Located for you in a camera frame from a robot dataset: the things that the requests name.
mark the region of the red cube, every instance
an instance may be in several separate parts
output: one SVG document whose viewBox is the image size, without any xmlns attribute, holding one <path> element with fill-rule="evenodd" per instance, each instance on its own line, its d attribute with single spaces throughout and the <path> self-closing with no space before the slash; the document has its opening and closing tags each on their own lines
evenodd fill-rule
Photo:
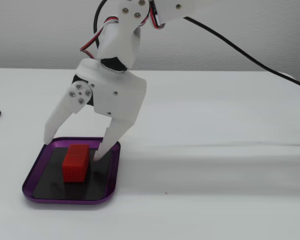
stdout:
<svg viewBox="0 0 300 240">
<path fill-rule="evenodd" d="M 89 145 L 71 144 L 62 164 L 65 183 L 84 183 L 89 165 Z"/>
</svg>

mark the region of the white table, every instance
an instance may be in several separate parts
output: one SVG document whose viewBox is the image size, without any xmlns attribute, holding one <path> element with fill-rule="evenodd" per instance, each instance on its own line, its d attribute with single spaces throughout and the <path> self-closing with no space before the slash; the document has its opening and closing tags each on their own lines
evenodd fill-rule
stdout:
<svg viewBox="0 0 300 240">
<path fill-rule="evenodd" d="M 300 240 L 300 87 L 266 72 L 135 73 L 148 91 L 114 197 L 48 205 L 21 187 L 74 70 L 0 69 L 0 240 Z M 57 137 L 100 137 L 109 120 L 87 106 Z"/>
</svg>

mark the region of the screw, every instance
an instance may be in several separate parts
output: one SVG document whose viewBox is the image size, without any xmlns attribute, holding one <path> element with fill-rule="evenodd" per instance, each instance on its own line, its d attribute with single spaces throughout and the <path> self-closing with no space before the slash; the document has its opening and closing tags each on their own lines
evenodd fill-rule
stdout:
<svg viewBox="0 0 300 240">
<path fill-rule="evenodd" d="M 122 9 L 122 12 L 123 12 L 124 14 L 127 14 L 127 13 L 129 12 L 129 9 L 125 7 L 125 8 Z"/>
<path fill-rule="evenodd" d="M 146 1 L 145 1 L 145 0 L 140 0 L 140 1 L 139 1 L 139 5 L 143 6 L 143 5 L 145 5 L 145 4 L 146 4 Z"/>
</svg>

